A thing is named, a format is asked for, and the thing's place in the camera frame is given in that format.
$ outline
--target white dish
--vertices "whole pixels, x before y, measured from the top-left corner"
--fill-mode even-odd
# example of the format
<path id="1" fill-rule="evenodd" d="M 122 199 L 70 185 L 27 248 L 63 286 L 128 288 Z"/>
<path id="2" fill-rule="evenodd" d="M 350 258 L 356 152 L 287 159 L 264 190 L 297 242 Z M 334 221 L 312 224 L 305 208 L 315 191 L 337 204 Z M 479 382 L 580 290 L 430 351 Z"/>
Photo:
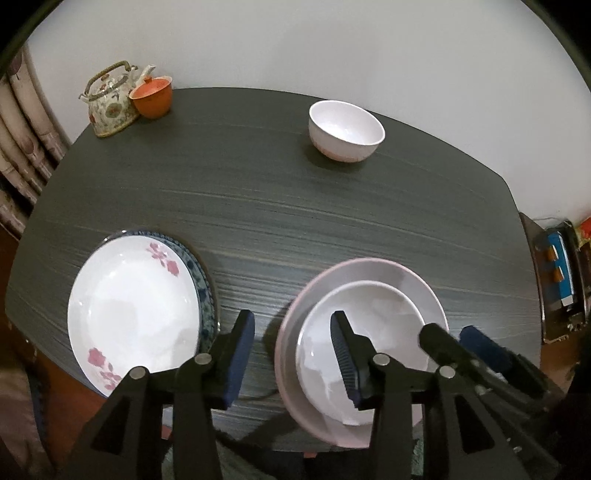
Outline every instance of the white dish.
<path id="1" fill-rule="evenodd" d="M 68 302 L 68 333 L 86 378 L 108 396 L 127 372 L 177 368 L 199 341 L 199 299 L 178 255 L 147 236 L 123 236 L 80 269 Z"/>
<path id="2" fill-rule="evenodd" d="M 423 318 L 404 293 L 372 280 L 333 290 L 306 317 L 295 353 L 306 397 L 323 415 L 345 425 L 367 425 L 374 411 L 359 411 L 350 401 L 330 338 L 330 317 L 337 310 L 345 312 L 353 331 L 368 337 L 377 352 L 417 370 L 427 369 L 428 364 L 427 354 L 418 347 Z"/>
<path id="3" fill-rule="evenodd" d="M 309 114 L 310 139 L 332 160 L 365 160 L 386 138 L 380 121 L 352 103 L 322 100 L 310 107 Z"/>

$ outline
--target orange teacup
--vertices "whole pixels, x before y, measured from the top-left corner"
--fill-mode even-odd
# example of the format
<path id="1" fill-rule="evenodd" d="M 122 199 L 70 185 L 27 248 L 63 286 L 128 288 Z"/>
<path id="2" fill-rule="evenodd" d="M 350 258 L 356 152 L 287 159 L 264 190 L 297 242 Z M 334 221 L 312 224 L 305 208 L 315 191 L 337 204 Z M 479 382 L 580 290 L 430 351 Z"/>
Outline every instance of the orange teacup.
<path id="1" fill-rule="evenodd" d="M 144 82 L 129 93 L 138 112 L 146 118 L 160 118 L 173 102 L 172 78 L 146 76 Z"/>

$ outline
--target floral curtain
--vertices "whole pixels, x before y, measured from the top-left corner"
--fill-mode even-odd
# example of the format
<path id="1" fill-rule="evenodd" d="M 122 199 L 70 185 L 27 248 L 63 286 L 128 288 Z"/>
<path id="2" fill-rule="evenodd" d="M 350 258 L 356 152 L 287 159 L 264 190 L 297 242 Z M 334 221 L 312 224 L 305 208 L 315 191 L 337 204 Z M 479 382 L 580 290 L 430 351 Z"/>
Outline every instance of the floral curtain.
<path id="1" fill-rule="evenodd" d="M 0 78 L 0 223 L 13 235 L 22 235 L 28 214 L 66 151 L 21 50 Z"/>

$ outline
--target screw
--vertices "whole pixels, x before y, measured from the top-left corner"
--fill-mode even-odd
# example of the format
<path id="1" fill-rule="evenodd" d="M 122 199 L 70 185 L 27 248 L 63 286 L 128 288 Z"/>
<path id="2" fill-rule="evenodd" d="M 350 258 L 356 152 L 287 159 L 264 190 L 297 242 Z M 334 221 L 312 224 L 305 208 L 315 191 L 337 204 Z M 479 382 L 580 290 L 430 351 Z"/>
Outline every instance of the screw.
<path id="1" fill-rule="evenodd" d="M 212 361 L 212 356 L 209 353 L 200 353 L 195 355 L 195 363 L 198 365 L 207 365 Z"/>
<path id="2" fill-rule="evenodd" d="M 381 367 L 385 367 L 390 363 L 390 357 L 385 353 L 376 353 L 374 355 L 373 360 L 376 365 L 379 365 Z"/>
<path id="3" fill-rule="evenodd" d="M 439 369 L 439 374 L 444 378 L 453 378 L 456 376 L 456 371 L 449 365 L 443 365 Z"/>
<path id="4" fill-rule="evenodd" d="M 134 380 L 139 380 L 146 374 L 146 369 L 144 367 L 133 367 L 129 372 L 129 376 Z"/>
<path id="5" fill-rule="evenodd" d="M 476 395 L 481 396 L 488 392 L 488 389 L 484 385 L 477 385 L 474 387 L 476 390 Z"/>

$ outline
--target floor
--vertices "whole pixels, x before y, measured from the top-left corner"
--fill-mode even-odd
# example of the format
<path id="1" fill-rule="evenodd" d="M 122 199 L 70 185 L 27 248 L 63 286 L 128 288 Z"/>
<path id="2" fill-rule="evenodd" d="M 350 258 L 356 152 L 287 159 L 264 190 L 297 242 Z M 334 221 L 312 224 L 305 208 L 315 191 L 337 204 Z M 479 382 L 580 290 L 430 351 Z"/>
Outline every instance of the floor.
<path id="1" fill-rule="evenodd" d="M 0 228 L 0 348 L 12 348 L 23 362 L 34 367 L 42 380 L 47 453 L 59 468 L 66 461 L 83 425 L 100 409 L 104 399 L 43 354 L 36 353 L 32 344 L 6 318 L 4 293 L 17 246 L 18 242 Z M 579 340 L 580 335 L 542 347 L 541 369 L 564 389 L 570 384 L 571 369 L 578 359 Z"/>

